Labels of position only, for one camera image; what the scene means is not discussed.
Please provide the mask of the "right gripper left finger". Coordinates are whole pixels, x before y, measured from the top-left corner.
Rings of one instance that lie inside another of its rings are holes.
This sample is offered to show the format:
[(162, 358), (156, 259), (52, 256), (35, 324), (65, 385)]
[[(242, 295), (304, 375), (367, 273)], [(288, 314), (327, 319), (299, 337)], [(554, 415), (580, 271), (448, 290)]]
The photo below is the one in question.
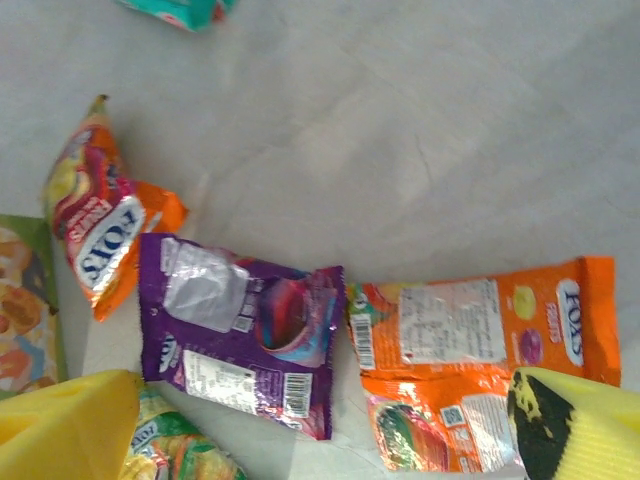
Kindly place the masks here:
[(87, 375), (1, 401), (3, 479), (116, 479), (139, 413), (139, 376)]

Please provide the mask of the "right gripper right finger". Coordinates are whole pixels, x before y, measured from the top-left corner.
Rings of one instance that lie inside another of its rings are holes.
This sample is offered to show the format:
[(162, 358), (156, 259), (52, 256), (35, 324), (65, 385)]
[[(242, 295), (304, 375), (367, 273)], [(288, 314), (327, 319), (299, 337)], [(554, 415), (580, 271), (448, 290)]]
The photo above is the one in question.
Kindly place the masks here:
[(536, 367), (517, 369), (507, 410), (530, 479), (637, 479), (639, 394)]

